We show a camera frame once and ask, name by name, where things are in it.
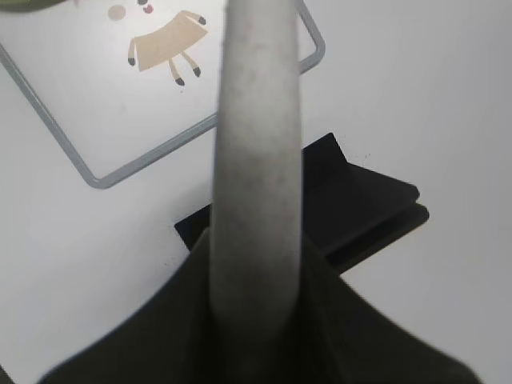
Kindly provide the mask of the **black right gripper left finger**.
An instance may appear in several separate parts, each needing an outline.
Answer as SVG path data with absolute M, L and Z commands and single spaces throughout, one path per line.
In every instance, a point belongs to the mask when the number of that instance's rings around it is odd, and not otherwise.
M 209 304 L 209 233 L 176 273 L 108 335 L 59 364 L 42 383 L 220 383 Z

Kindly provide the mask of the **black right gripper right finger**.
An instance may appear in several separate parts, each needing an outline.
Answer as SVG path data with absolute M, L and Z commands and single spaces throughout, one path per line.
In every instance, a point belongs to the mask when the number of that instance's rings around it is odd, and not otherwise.
M 413 336 L 357 294 L 302 240 L 300 292 L 281 383 L 479 383 L 463 362 Z

